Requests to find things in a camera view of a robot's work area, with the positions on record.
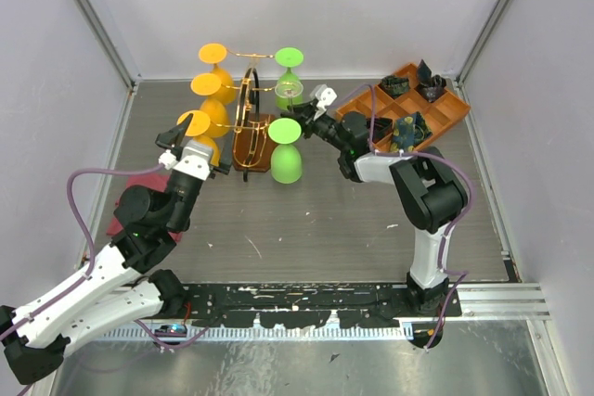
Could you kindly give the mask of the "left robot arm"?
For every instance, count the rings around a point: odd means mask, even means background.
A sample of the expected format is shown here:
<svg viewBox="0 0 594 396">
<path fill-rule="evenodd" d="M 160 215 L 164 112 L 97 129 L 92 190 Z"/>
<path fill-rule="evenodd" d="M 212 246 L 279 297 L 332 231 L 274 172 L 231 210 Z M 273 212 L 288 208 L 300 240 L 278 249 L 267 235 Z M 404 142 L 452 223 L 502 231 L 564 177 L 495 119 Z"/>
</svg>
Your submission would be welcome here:
<svg viewBox="0 0 594 396">
<path fill-rule="evenodd" d="M 190 227 L 203 183 L 212 175 L 213 149 L 189 136 L 195 112 L 158 134 L 163 152 L 154 172 L 169 171 L 166 187 L 124 190 L 114 216 L 122 229 L 88 262 L 45 295 L 18 308 L 1 308 L 1 343 L 16 380 L 28 387 L 51 375 L 86 343 L 135 319 L 175 318 L 187 292 L 161 263 L 175 248 L 175 234 Z"/>
</svg>

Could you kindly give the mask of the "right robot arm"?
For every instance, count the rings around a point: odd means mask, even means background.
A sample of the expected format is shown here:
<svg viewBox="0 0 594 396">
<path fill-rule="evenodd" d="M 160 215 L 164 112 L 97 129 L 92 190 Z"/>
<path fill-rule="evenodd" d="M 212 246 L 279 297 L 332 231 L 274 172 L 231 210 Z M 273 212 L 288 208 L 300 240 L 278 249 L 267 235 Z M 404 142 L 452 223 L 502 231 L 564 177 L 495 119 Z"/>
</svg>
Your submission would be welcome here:
<svg viewBox="0 0 594 396">
<path fill-rule="evenodd" d="M 411 157 L 383 156 L 369 148 L 371 119 L 348 112 L 338 121 L 322 112 L 316 100 L 281 113 L 298 122 L 303 136 L 315 135 L 339 152 L 342 175 L 355 183 L 393 186 L 404 213 L 415 228 L 414 257 L 407 273 L 407 305 L 426 316 L 446 296 L 450 236 L 468 205 L 464 186 L 434 147 Z"/>
</svg>

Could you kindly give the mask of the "green goblet front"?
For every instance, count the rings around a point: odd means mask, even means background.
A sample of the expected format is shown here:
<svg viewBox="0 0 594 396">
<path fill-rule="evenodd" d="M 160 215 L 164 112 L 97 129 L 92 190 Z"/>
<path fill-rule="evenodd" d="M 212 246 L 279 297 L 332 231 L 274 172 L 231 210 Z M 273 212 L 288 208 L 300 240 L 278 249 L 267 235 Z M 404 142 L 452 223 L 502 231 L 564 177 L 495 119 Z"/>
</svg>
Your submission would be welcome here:
<svg viewBox="0 0 594 396">
<path fill-rule="evenodd" d="M 271 155 L 271 174 L 278 183 L 297 182 L 303 174 L 303 160 L 294 145 L 302 135 L 300 124 L 291 118 L 280 118 L 268 127 L 268 136 L 277 144 Z"/>
</svg>

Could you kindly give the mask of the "clear champagne flute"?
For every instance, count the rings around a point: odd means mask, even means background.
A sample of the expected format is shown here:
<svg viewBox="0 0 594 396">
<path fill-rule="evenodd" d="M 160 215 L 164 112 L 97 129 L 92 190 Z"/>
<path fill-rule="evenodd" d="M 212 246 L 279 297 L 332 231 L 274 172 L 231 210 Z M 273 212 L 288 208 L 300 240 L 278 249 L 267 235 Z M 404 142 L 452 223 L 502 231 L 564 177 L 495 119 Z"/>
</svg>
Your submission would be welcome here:
<svg viewBox="0 0 594 396">
<path fill-rule="evenodd" d="M 275 87 L 277 107 L 288 110 L 303 103 L 303 85 L 299 81 L 279 81 Z"/>
</svg>

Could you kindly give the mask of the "orange goblet front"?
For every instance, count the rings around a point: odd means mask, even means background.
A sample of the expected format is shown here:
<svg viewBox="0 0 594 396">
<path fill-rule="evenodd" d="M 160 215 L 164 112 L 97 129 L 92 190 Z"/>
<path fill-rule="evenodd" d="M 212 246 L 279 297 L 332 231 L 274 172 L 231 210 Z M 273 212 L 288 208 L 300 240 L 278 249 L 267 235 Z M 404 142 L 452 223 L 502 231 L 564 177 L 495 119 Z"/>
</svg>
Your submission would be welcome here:
<svg viewBox="0 0 594 396">
<path fill-rule="evenodd" d="M 198 143 L 212 148 L 213 157 L 211 164 L 218 166 L 220 160 L 220 149 L 217 143 L 210 136 L 208 136 L 212 123 L 210 116 L 202 110 L 193 109 L 180 115 L 176 123 L 181 124 L 188 117 L 191 117 L 191 121 L 186 130 L 186 136 L 192 138 Z"/>
</svg>

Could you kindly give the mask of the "orange goblet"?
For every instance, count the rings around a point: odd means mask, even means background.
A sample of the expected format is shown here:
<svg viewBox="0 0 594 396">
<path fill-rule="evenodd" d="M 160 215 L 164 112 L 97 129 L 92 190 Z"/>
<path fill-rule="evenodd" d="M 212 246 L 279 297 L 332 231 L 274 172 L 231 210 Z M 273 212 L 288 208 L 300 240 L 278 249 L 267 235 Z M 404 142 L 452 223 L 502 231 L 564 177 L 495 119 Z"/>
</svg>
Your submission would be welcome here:
<svg viewBox="0 0 594 396">
<path fill-rule="evenodd" d="M 222 87 L 220 78 L 211 72 L 195 76 L 190 83 L 190 89 L 194 94 L 205 97 L 200 110 L 207 113 L 217 126 L 229 125 L 226 106 L 217 96 Z"/>
<path fill-rule="evenodd" d="M 219 43 L 206 44 L 199 51 L 200 61 L 212 64 L 213 69 L 209 74 L 204 73 L 201 76 L 198 94 L 210 96 L 223 105 L 230 104 L 235 98 L 233 79 L 230 73 L 221 67 L 226 56 L 226 47 Z"/>
<path fill-rule="evenodd" d="M 218 166 L 220 160 L 220 149 L 217 143 L 210 136 L 208 136 L 212 123 L 210 116 L 202 110 L 193 109 L 180 115 L 176 123 L 181 124 L 188 117 L 191 117 L 191 121 L 186 130 L 186 136 L 192 138 L 198 143 L 212 148 L 213 157 L 211 164 Z"/>
</svg>

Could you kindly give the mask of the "green goblet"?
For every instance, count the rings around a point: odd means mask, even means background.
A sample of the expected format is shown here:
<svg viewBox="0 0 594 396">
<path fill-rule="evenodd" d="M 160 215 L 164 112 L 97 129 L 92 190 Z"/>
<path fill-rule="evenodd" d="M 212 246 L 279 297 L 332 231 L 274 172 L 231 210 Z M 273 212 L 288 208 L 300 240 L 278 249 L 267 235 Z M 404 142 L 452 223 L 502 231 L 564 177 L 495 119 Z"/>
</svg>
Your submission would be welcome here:
<svg viewBox="0 0 594 396">
<path fill-rule="evenodd" d="M 280 118 L 268 127 L 268 136 L 277 144 L 271 155 L 271 174 L 278 183 L 297 182 L 303 174 L 303 160 L 294 145 L 302 135 L 300 124 L 291 118 Z"/>
<path fill-rule="evenodd" d="M 299 81 L 300 78 L 293 72 L 293 69 L 303 63 L 303 53 L 296 47 L 283 47 L 275 54 L 277 64 L 285 69 L 285 72 L 278 78 L 279 81 Z"/>
</svg>

